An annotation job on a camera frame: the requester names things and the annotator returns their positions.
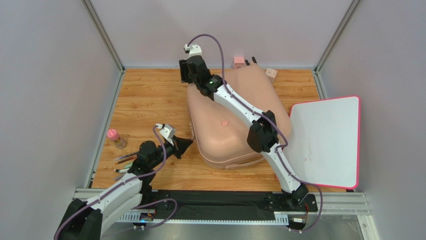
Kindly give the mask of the pink suitcase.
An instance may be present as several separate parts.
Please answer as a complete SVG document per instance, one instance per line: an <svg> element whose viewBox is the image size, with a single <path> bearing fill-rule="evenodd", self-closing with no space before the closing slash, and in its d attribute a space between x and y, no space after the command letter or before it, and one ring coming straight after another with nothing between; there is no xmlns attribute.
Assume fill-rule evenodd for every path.
<svg viewBox="0 0 426 240"><path fill-rule="evenodd" d="M226 71L225 80L256 108L272 111L279 130L286 138L291 135L289 115L263 68L251 63ZM187 106L198 150L209 167L243 168L264 160L247 143L249 127L226 107L203 96L193 83L187 87Z"/></svg>

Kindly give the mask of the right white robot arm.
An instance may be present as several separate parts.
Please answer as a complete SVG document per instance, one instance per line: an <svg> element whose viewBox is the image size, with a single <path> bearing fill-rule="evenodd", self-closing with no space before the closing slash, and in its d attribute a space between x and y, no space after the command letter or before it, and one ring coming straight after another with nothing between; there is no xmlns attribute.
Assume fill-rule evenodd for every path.
<svg viewBox="0 0 426 240"><path fill-rule="evenodd" d="M214 74L197 55L179 61L188 84L192 134L204 162L217 169L266 160L289 210L317 211L314 195L292 169L284 149L292 123L266 72L255 62Z"/></svg>

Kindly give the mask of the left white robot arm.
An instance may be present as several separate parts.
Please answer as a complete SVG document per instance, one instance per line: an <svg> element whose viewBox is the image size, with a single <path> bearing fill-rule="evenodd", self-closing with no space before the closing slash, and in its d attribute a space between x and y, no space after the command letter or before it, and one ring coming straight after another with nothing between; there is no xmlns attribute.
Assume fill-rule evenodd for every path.
<svg viewBox="0 0 426 240"><path fill-rule="evenodd" d="M86 200L74 199L68 206L59 224L55 240L99 240L105 231L125 213L133 209L144 209L162 202L176 200L165 198L154 200L151 181L165 165L167 158L182 155L193 140L172 136L160 145L153 141L143 142L136 159L127 173L103 192Z"/></svg>

